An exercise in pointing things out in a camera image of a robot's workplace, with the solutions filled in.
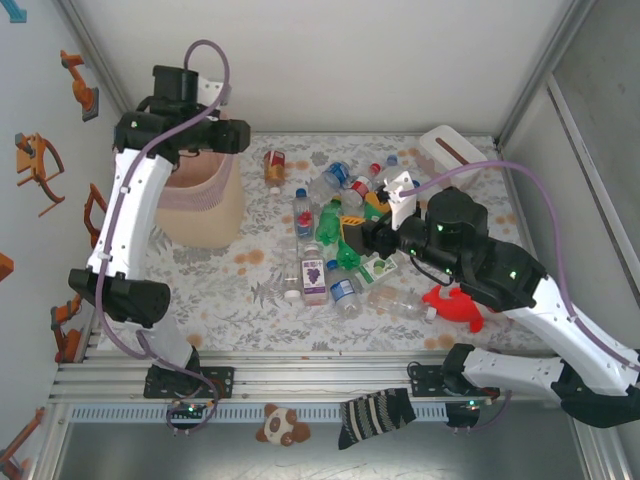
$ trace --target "purple tube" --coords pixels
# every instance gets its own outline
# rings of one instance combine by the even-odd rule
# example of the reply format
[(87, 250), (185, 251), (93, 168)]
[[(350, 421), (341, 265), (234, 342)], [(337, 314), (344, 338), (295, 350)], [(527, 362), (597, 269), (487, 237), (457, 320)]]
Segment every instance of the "purple tube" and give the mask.
[[(227, 60), (227, 56), (225, 55), (225, 53), (222, 50), (222, 48), (220, 48), (216, 43), (214, 43), (214, 42), (212, 42), (210, 40), (198, 40), (197, 42), (194, 42), (187, 49), (187, 52), (185, 53), (184, 68), (186, 69), (186, 68), (189, 67), (189, 59), (191, 58), (191, 54), (200, 45), (207, 45), (207, 46), (213, 48), (216, 52), (218, 52), (218, 55), (220, 55), (220, 59), (222, 60), (222, 64), (223, 64), (223, 67), (224, 67), (224, 80), (223, 80), (222, 89), (220, 91), (220, 95), (218, 95), (216, 100), (211, 105), (209, 105), (205, 110), (200, 112), (198, 115), (194, 116), (193, 118), (190, 118), (186, 122), (181, 123), (180, 125), (172, 128), (171, 130), (168, 130), (167, 132), (163, 133), (162, 135), (159, 135), (158, 137), (156, 137), (153, 140), (151, 140), (148, 144), (146, 144), (144, 146), (144, 148), (140, 151), (140, 153), (138, 153), (138, 155), (133, 160), (133, 162), (131, 163), (131, 166), (129, 167), (129, 170), (127, 170), (127, 173), (125, 174), (124, 179), (122, 181), (122, 186), (123, 187), (125, 187), (125, 188), (129, 187), (129, 184), (131, 182), (131, 178), (133, 177), (133, 174), (135, 173), (136, 168), (138, 167), (138, 165), (140, 164), (142, 159), (144, 157), (146, 157), (147, 154), (155, 146), (157, 146), (161, 142), (164, 142), (168, 138), (171, 138), (172, 136), (182, 132), (183, 130), (186, 130), (187, 128), (192, 127), (193, 125), (197, 124), (198, 122), (200, 122), (201, 120), (206, 118), (208, 115), (210, 115), (220, 105), (220, 102), (222, 101), (222, 99), (225, 98), (225, 96), (227, 94), (227, 91), (229, 89), (229, 77), (230, 77), (229, 61)], [(111, 252), (111, 244), (113, 242), (113, 235), (115, 233), (115, 228), (116, 228), (116, 225), (118, 223), (118, 217), (120, 216), (120, 211), (122, 210), (122, 203), (124, 202), (124, 195), (125, 194), (122, 193), (122, 192), (118, 193), (118, 197), (116, 198), (116, 203), (115, 203), (114, 208), (113, 208), (113, 215), (111, 216), (111, 221), (109, 222), (109, 225), (107, 227), (107, 233), (105, 235), (105, 242), (104, 242), (104, 252), (107, 255), (109, 255), (110, 252)], [(103, 259), (102, 263), (100, 264), (100, 271), (98, 273), (98, 280), (97, 280), (97, 284), (96, 284), (96, 312), (98, 313), (98, 319), (100, 320), (100, 324), (102, 325), (102, 329), (104, 330), (104, 332), (107, 335), (107, 337), (109, 337), (109, 339), (118, 348), (120, 348), (120, 350), (122, 350), (126, 354), (132, 356), (133, 358), (136, 358), (138, 360), (144, 360), (144, 359), (152, 357), (158, 363), (164, 365), (165, 367), (170, 368), (170, 369), (175, 370), (175, 371), (178, 371), (178, 372), (181, 372), (181, 373), (185, 373), (186, 375), (190, 375), (192, 377), (198, 378), (199, 380), (201, 380), (202, 382), (206, 383), (210, 388), (213, 389), (214, 397), (215, 397), (215, 404), (214, 404), (213, 408), (211, 408), (211, 410), (209, 411), (207, 416), (202, 420), (202, 422), (200, 424), (198, 424), (198, 426), (196, 426), (196, 427), (194, 427), (192, 429), (192, 430), (195, 431), (196, 429), (200, 428), (205, 423), (207, 423), (209, 421), (209, 419), (211, 417), (213, 417), (213, 415), (215, 414), (216, 408), (218, 406), (218, 396), (217, 396), (217, 390), (215, 389), (215, 386), (204, 375), (190, 372), (190, 371), (188, 371), (186, 369), (183, 369), (183, 368), (179, 367), (178, 365), (174, 365), (174, 364), (172, 364), (170, 362), (167, 362), (167, 361), (163, 360), (162, 358), (159, 358), (157, 355), (155, 355), (151, 351), (149, 343), (147, 342), (146, 338), (144, 337), (144, 335), (140, 331), (137, 332), (137, 333), (140, 333), (140, 335), (136, 335), (136, 337), (138, 339), (138, 342), (142, 346), (144, 353), (140, 353), (140, 352), (137, 352), (135, 350), (132, 350), (131, 348), (127, 347), (118, 338), (118, 336), (111, 329), (111, 327), (109, 326), (109, 323), (107, 322), (107, 319), (106, 319), (105, 313), (104, 313), (104, 308), (103, 308), (103, 305), (102, 305), (102, 289), (104, 288), (104, 280), (105, 280), (105, 276), (106, 276), (107, 266), (108, 266), (108, 259)], [(167, 413), (167, 423), (171, 427), (173, 427), (173, 425), (171, 425), (171, 421), (170, 421), (171, 413), (172, 413), (172, 411), (169, 411)]]
[(560, 289), (560, 296), (562, 297), (562, 302), (564, 303), (567, 312), (572, 319), (575, 319), (576, 325), (578, 329), (584, 333), (584, 335), (589, 338), (600, 350), (605, 352), (611, 358), (616, 359), (622, 365), (626, 365), (627, 367), (635, 370), (636, 372), (640, 372), (640, 365), (636, 363), (629, 362), (626, 358), (620, 355), (618, 352), (610, 348), (606, 343), (604, 343), (598, 336), (589, 330), (589, 327), (585, 325), (585, 323), (578, 316), (575, 308), (573, 307), (573, 303), (571, 303), (571, 298), (569, 296), (569, 288), (567, 286), (567, 277), (565, 271), (564, 264), (564, 256), (562, 254), (562, 241), (560, 239), (560, 221), (558, 220), (558, 215), (556, 213), (556, 209), (553, 206), (553, 202), (551, 201), (551, 197), (549, 193), (544, 188), (544, 185), (540, 181), (540, 179), (529, 170), (527, 167), (523, 165), (519, 165), (513, 162), (503, 162), (501, 160), (492, 160), (487, 162), (477, 162), (477, 163), (469, 163), (468, 165), (463, 165), (461, 167), (454, 168), (453, 170), (449, 170), (448, 172), (443, 173), (442, 175), (437, 176), (436, 178), (429, 180), (427, 183), (420, 185), (418, 188), (414, 188), (413, 190), (406, 190), (404, 192), (400, 192), (400, 197), (408, 197), (410, 195), (414, 195), (420, 193), (424, 190), (427, 190), (434, 185), (437, 185), (442, 180), (447, 179), (449, 177), (453, 177), (458, 175), (459, 173), (467, 172), (469, 170), (476, 170), (478, 168), (488, 168), (488, 167), (499, 167), (499, 168), (509, 168), (511, 170), (517, 170), (519, 172), (524, 173), (527, 177), (529, 177), (533, 183), (538, 187), (540, 193), (542, 194), (542, 198), (547, 204), (547, 209), (549, 210), (549, 215), (551, 215), (551, 223), (553, 225), (553, 238), (555, 243), (555, 252), (556, 252), (556, 262), (558, 268), (558, 287)]

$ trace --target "wire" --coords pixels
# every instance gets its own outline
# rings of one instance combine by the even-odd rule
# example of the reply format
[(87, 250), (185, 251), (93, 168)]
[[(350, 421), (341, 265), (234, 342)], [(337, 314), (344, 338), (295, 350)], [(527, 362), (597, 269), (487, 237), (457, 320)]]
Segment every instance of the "wire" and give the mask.
[(414, 267), (416, 267), (416, 270), (418, 270), (421, 274), (423, 274), (424, 276), (426, 276), (427, 278), (430, 278), (431, 280), (433, 280), (436, 283), (439, 283), (440, 285), (442, 285), (443, 287), (448, 287), (449, 285), (451, 285), (453, 283), (453, 277), (449, 277), (449, 283), (444, 283), (442, 280), (440, 280), (438, 277), (436, 277), (435, 275), (431, 275), (429, 272), (427, 272), (426, 270), (423, 270), (418, 263), (416, 262), (414, 257), (409, 257), (409, 260), (411, 261), (411, 263), (413, 264)]
[[(122, 350), (126, 354), (138, 360), (146, 360), (148, 358), (153, 358), (156, 362), (165, 366), (166, 368), (197, 378), (202, 382), (206, 383), (207, 385), (209, 385), (210, 387), (213, 387), (215, 403), (212, 406), (212, 408), (209, 409), (209, 412), (207, 413), (207, 415), (202, 419), (202, 422), (192, 429), (194, 431), (199, 429), (204, 424), (206, 424), (216, 412), (216, 409), (218, 407), (218, 393), (215, 386), (204, 375), (197, 374), (189, 370), (186, 370), (178, 365), (174, 365), (160, 358), (158, 355), (154, 354), (149, 346), (149, 342), (144, 337), (144, 334), (140, 334), (140, 335), (136, 334), (136, 338), (138, 339), (138, 342), (140, 343), (140, 346), (143, 349), (142, 353), (136, 350), (133, 350), (129, 348), (127, 345), (125, 345), (124, 342), (122, 342), (122, 340), (120, 340), (116, 335), (116, 333), (111, 329), (109, 322), (107, 322), (105, 312), (104, 312), (102, 293), (103, 293), (104, 282), (105, 282), (105, 277), (107, 272), (107, 266), (110, 260), (109, 255), (111, 252), (113, 236), (115, 234), (115, 229), (118, 223), (118, 217), (120, 216), (120, 211), (122, 210), (122, 204), (124, 203), (125, 194), (123, 193), (123, 191), (127, 191), (127, 189), (129, 188), (131, 179), (133, 178), (136, 168), (138, 167), (140, 162), (142, 162), (142, 160), (149, 154), (149, 152), (153, 148), (155, 148), (158, 144), (186, 130), (187, 128), (192, 127), (193, 125), (199, 123), (201, 120), (205, 119), (209, 114), (211, 114), (211, 112), (213, 112), (220, 105), (220, 103), (222, 102), (222, 99), (226, 97), (227, 92), (230, 88), (229, 87), (230, 68), (229, 68), (229, 61), (227, 60), (227, 56), (225, 55), (222, 48), (220, 48), (220, 46), (218, 46), (216, 43), (210, 40), (198, 40), (193, 44), (191, 44), (191, 46), (187, 49), (187, 52), (185, 53), (185, 56), (184, 56), (184, 68), (185, 69), (189, 68), (189, 59), (191, 58), (193, 51), (201, 45), (207, 45), (213, 48), (218, 53), (218, 55), (220, 55), (220, 59), (222, 60), (222, 64), (224, 67), (224, 80), (222, 82), (222, 88), (220, 89), (220, 93), (216, 97), (214, 102), (211, 105), (209, 105), (207, 108), (205, 108), (202, 112), (200, 112), (199, 114), (195, 115), (189, 120), (186, 120), (180, 125), (173, 127), (172, 129), (164, 132), (163, 134), (151, 140), (142, 148), (142, 150), (140, 150), (140, 152), (138, 152), (138, 154), (134, 158), (133, 162), (131, 163), (131, 166), (127, 170), (127, 173), (125, 174), (124, 179), (122, 181), (122, 188), (120, 189), (120, 192), (116, 197), (116, 203), (113, 208), (113, 214), (111, 215), (111, 219), (107, 227), (107, 233), (105, 235), (105, 241), (104, 241), (104, 257), (105, 258), (102, 259), (102, 262), (100, 264), (100, 270), (98, 272), (98, 279), (96, 283), (96, 293), (95, 293), (95, 307), (96, 307), (96, 312), (98, 313), (98, 319), (100, 320), (102, 329), (104, 330), (109, 340), (111, 340), (120, 350)], [(167, 424), (173, 427), (175, 432), (176, 428), (171, 423), (171, 419), (170, 419), (171, 413), (173, 413), (173, 411), (169, 410), (169, 412), (167, 412)]]
[(567, 276), (566, 276), (566, 269), (565, 269), (565, 263), (564, 263), (564, 256), (562, 254), (562, 240), (560, 238), (560, 220), (558, 219), (558, 214), (556, 212), (555, 207), (553, 206), (553, 202), (551, 201), (549, 192), (547, 192), (547, 190), (544, 188), (542, 181), (530, 169), (528, 169), (523, 165), (519, 165), (517, 163), (504, 162), (501, 160), (491, 160), (487, 162), (470, 163), (468, 165), (463, 165), (461, 167), (454, 168), (453, 170), (449, 170), (448, 172), (445, 172), (442, 175), (439, 175), (429, 180), (427, 183), (423, 183), (417, 188), (400, 192), (400, 197), (408, 197), (411, 195), (416, 195), (424, 190), (427, 190), (437, 185), (441, 181), (449, 177), (458, 175), (460, 173), (467, 172), (469, 170), (476, 170), (479, 168), (488, 168), (488, 167), (509, 168), (512, 170), (517, 170), (521, 173), (524, 173), (527, 177), (529, 177), (531, 181), (533, 181), (535, 186), (538, 187), (538, 190), (542, 194), (542, 198), (547, 204), (549, 215), (551, 216), (551, 223), (553, 226), (553, 238), (555, 243), (556, 262), (557, 262), (557, 269), (558, 269), (558, 288), (560, 289), (560, 296), (562, 298), (562, 302), (564, 303), (564, 306), (567, 309), (567, 312), (569, 313), (570, 318), (573, 319), (578, 329), (587, 338), (589, 338), (589, 340), (591, 340), (600, 350), (605, 352), (611, 358), (614, 358), (615, 360), (620, 362), (623, 366), (631, 368), (636, 372), (640, 372), (640, 365), (626, 359), (625, 357), (620, 355), (618, 352), (613, 350), (611, 347), (609, 347), (609, 345), (607, 345), (603, 340), (601, 340), (598, 337), (598, 335), (593, 333), (593, 331), (591, 331), (591, 329), (587, 327), (587, 325), (582, 321), (582, 319), (576, 312), (575, 307), (571, 302), (571, 297), (569, 296), (569, 287), (567, 286)]

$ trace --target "white plastic box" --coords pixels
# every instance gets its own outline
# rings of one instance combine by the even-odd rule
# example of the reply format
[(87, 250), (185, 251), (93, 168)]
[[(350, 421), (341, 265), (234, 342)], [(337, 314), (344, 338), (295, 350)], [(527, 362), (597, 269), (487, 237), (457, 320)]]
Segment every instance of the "white plastic box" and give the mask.
[[(480, 150), (448, 125), (440, 125), (420, 137), (420, 148), (426, 160), (421, 159), (417, 163), (431, 178), (466, 163), (487, 161)], [(461, 173), (451, 177), (450, 182), (443, 182), (441, 186), (453, 185), (465, 190), (473, 184), (480, 171), (481, 169), (477, 169)]]

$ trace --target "yellow object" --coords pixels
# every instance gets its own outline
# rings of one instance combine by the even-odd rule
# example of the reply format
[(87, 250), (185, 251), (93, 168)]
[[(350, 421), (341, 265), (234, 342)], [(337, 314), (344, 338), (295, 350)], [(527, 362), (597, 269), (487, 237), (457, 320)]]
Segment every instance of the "yellow object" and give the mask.
[(380, 200), (378, 200), (378, 195), (376, 195), (376, 192), (367, 193), (364, 196), (364, 201), (367, 202), (376, 210), (378, 210), (383, 215), (391, 211), (391, 207), (389, 206), (388, 203), (380, 203)]
[(348, 217), (342, 216), (340, 217), (340, 236), (342, 240), (344, 240), (344, 227), (345, 225), (348, 227), (357, 227), (358, 225), (362, 225), (365, 222), (365, 219), (362, 217)]

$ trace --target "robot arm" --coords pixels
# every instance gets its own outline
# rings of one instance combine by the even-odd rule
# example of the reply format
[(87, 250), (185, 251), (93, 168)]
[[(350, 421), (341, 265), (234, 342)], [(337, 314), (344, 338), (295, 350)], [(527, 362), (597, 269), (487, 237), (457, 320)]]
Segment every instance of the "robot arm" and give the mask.
[(577, 308), (577, 318), (572, 317), (558, 285), (539, 262), (521, 247), (489, 237), (485, 207), (448, 188), (429, 200), (423, 220), (416, 196), (399, 195), (411, 185), (407, 172), (389, 183), (380, 193), (390, 214), (345, 231), (347, 243), (361, 255), (376, 251), (383, 258), (399, 249), (444, 272), (474, 301), (508, 311), (560, 355), (525, 358), (456, 344), (442, 367), (447, 387), (458, 393), (500, 387), (550, 398), (596, 427), (639, 419), (638, 371), (631, 368), (638, 353)]
[[(190, 70), (156, 66), (153, 73), (154, 95), (138, 110), (125, 113), (115, 128), (116, 171), (104, 220), (107, 226), (117, 219), (111, 248), (106, 254), (109, 229), (102, 228), (86, 268), (71, 270), (69, 285), (95, 306), (98, 275), (107, 258), (101, 303), (104, 312), (136, 335), (143, 332), (156, 356), (154, 365), (173, 378), (177, 393), (191, 393), (199, 381), (168, 365), (199, 373), (198, 355), (168, 314), (168, 285), (145, 280), (146, 246), (160, 194), (172, 170), (179, 166), (180, 151), (210, 149), (235, 154), (249, 146), (250, 128), (241, 120), (220, 120), (215, 111), (216, 116), (205, 117), (159, 143), (137, 164), (128, 186), (123, 186), (136, 157), (151, 140), (202, 112), (205, 107), (200, 102), (213, 103), (223, 91), (220, 83), (199, 79), (198, 73)], [(116, 212), (121, 194), (122, 204)]]

